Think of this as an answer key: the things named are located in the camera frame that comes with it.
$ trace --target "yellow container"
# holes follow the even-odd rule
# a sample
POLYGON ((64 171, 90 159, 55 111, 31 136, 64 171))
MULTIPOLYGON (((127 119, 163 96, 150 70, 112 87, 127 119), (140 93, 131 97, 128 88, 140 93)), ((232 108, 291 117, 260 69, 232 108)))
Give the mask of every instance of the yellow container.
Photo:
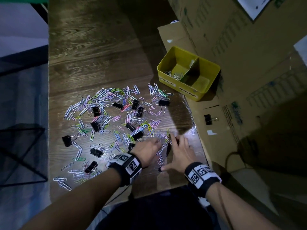
POLYGON ((182 48, 173 46, 158 67, 159 81, 188 98, 199 101, 211 87, 221 68, 182 48))

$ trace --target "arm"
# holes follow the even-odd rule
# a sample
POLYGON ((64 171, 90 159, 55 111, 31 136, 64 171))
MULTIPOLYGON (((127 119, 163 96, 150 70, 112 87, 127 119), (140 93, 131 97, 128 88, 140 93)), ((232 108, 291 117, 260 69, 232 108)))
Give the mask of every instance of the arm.
MULTIPOLYGON (((189 146, 187 138, 180 136, 179 145, 175 143, 176 138, 173 134, 171 134, 171 138, 172 142, 174 142, 173 161, 161 167, 161 171, 175 169, 181 173, 185 173, 186 168, 198 160, 192 146, 189 146)), ((209 186, 205 197, 231 229, 279 229, 251 205, 247 204, 219 182, 215 182, 209 186)))
MULTIPOLYGON (((161 143, 158 139, 150 138, 136 143, 131 153, 138 157, 142 167, 146 167, 152 160, 158 158, 155 154, 160 148, 161 143)), ((84 230, 120 184, 120 174, 115 169, 109 168, 60 197, 34 216, 20 230, 84 230)))

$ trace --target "forearm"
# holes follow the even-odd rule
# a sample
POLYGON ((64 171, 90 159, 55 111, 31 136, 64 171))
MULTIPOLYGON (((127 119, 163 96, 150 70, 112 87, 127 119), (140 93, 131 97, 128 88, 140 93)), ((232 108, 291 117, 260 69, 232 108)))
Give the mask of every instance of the forearm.
POLYGON ((206 199, 216 212, 234 230, 279 229, 251 205, 219 182, 210 186, 206 199))
POLYGON ((21 229, 86 229, 119 188, 120 182, 118 172, 112 168, 108 169, 63 195, 21 229))

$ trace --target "person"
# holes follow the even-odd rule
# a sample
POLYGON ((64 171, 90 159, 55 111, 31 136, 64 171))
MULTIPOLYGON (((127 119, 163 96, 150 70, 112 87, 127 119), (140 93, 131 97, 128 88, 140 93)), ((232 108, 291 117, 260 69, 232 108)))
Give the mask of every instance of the person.
MULTIPOLYGON (((161 171, 175 169, 185 174, 189 189, 184 195, 170 190, 170 195, 132 199, 110 212, 96 229, 213 229, 215 224, 196 201, 197 196, 205 197, 230 229, 279 229, 223 186, 208 166, 198 162, 187 138, 171 134, 171 140, 173 161, 161 171)), ((130 154, 115 156, 106 171, 60 197, 21 229, 86 229, 120 186, 133 182, 142 168, 158 159, 156 153, 161 146, 156 138, 136 143, 130 154)))

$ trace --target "wood grain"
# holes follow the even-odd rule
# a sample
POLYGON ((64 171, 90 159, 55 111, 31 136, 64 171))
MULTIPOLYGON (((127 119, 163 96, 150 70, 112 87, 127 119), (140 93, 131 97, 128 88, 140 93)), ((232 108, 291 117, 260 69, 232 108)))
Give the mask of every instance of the wood grain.
MULTIPOLYGON (((124 88, 137 85, 146 100, 150 97, 148 83, 157 82, 159 88, 173 92, 173 101, 164 116, 148 115, 148 119, 160 119, 156 131, 185 134, 194 146, 198 158, 206 162, 204 152, 193 122, 181 94, 161 84, 157 79, 157 65, 165 55, 157 27, 170 23, 176 17, 166 0, 50 0, 49 5, 49 179, 67 177, 67 184, 76 186, 72 174, 61 168, 73 161, 77 154, 74 146, 65 147, 62 136, 74 135, 75 122, 63 120, 67 108, 82 97, 94 95, 101 88, 124 88)), ((121 115, 122 119, 110 122, 108 130, 118 130, 126 112, 107 107, 109 115, 121 115)), ((82 120, 88 125, 93 119, 88 113, 82 120)), ((99 135, 94 141, 89 137, 78 138, 83 147, 81 157, 97 161, 105 170, 105 161, 90 155, 90 144, 110 145, 113 133, 99 135)), ((172 160, 172 153, 167 162, 172 160)), ((81 169, 82 162, 74 162, 71 169, 81 169)), ((159 173, 158 165, 145 169, 132 186, 135 197, 142 197, 186 184, 182 174, 175 171, 159 173)), ((50 198, 54 201, 65 193, 56 182, 50 182, 50 198)), ((113 203, 126 201, 131 189, 113 203)))

